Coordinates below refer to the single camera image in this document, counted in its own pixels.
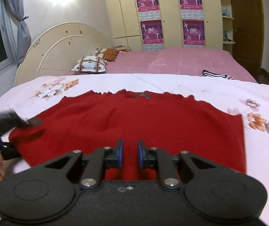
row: pink bedspread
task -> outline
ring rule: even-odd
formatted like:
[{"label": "pink bedspread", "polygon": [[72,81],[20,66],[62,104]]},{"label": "pink bedspread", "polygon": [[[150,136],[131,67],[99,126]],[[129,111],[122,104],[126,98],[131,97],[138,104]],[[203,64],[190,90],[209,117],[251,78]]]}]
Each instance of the pink bedspread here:
[{"label": "pink bedspread", "polygon": [[158,52],[128,52],[106,66],[107,73],[151,73],[203,76],[203,70],[256,82],[229,52],[203,48],[168,48]]}]

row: red fabric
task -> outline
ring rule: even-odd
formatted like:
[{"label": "red fabric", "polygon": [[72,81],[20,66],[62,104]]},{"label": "red fabric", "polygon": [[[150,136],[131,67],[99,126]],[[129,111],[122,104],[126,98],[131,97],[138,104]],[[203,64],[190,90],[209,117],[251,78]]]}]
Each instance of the red fabric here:
[{"label": "red fabric", "polygon": [[15,129],[10,141],[18,142],[18,151],[34,166],[76,149],[90,154],[122,138],[123,168],[108,170],[109,180],[155,179],[153,170],[138,167],[139,139],[147,147],[163,148],[172,155],[188,150],[245,173],[241,115],[231,116],[193,96],[146,94],[149,99],[125,90],[64,97],[37,116],[41,126]]}]

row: gray curtain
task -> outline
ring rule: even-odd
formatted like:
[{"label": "gray curtain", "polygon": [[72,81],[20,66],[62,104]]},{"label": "gray curtain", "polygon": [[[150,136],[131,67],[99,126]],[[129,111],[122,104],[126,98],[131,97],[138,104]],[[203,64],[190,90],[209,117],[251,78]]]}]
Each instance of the gray curtain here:
[{"label": "gray curtain", "polygon": [[31,45],[31,36],[25,23],[23,0],[6,0],[14,18],[18,21],[17,28],[17,62],[22,63],[28,48]]}]

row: cream curved headboard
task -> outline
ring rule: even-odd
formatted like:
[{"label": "cream curved headboard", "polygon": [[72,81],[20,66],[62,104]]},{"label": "cream curved headboard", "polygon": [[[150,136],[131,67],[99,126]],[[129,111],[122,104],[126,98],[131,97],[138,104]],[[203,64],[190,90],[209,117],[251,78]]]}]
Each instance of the cream curved headboard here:
[{"label": "cream curved headboard", "polygon": [[71,75],[83,56],[98,47],[111,47],[96,29],[78,22],[56,25],[41,34],[28,49],[15,75],[15,86],[40,76]]}]

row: pillow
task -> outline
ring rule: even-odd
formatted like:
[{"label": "pillow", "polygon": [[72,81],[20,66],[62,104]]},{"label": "pillow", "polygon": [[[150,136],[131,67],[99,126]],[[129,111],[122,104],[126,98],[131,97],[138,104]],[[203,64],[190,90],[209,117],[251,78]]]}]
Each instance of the pillow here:
[{"label": "pillow", "polygon": [[112,49],[112,48],[97,48],[94,56],[103,58],[106,61],[115,61],[117,55],[119,54],[119,52],[121,52],[121,50],[119,49]]},{"label": "pillow", "polygon": [[106,61],[97,56],[82,57],[72,71],[89,74],[105,73],[105,64]]}]

